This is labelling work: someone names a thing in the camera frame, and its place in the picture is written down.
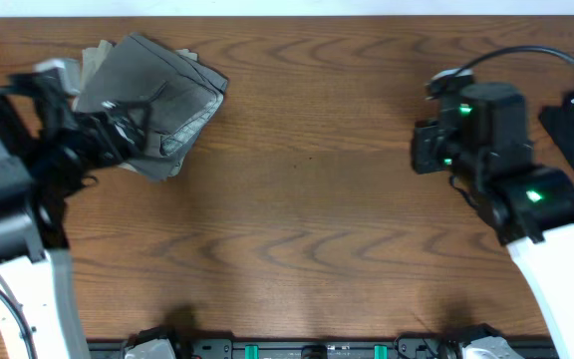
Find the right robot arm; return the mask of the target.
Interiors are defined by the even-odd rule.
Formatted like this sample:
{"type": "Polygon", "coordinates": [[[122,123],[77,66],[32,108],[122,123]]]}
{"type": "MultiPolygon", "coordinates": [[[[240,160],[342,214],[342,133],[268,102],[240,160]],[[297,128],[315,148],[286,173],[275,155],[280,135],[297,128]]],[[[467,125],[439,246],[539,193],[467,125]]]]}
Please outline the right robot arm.
{"type": "MultiPolygon", "coordinates": [[[[526,101],[502,83],[434,94],[436,119],[419,122],[412,167],[448,171],[459,192],[496,233],[526,279],[557,353],[574,358],[574,186],[559,169],[535,162],[526,101]]],[[[574,149],[574,125],[550,136],[574,149]]]]}

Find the grey shorts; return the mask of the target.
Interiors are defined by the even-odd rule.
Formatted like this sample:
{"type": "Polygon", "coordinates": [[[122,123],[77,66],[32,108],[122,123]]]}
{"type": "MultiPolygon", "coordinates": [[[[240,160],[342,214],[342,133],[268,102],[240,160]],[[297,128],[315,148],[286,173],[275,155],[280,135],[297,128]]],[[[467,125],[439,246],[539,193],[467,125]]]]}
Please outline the grey shorts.
{"type": "Polygon", "coordinates": [[[221,73],[132,33],[114,45],[75,109],[90,113],[103,101],[148,101],[147,146],[126,163],[151,180],[167,180],[222,105],[227,86],[221,73]]]}

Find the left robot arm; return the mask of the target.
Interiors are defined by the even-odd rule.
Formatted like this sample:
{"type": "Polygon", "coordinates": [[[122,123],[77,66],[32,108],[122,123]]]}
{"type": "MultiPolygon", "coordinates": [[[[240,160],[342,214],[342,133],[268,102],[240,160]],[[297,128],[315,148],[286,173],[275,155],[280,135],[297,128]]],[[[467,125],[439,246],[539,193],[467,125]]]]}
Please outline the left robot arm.
{"type": "Polygon", "coordinates": [[[0,87],[0,333],[12,358],[86,358],[64,230],[66,200],[95,170],[144,151],[151,106],[72,110],[55,71],[0,87]]]}

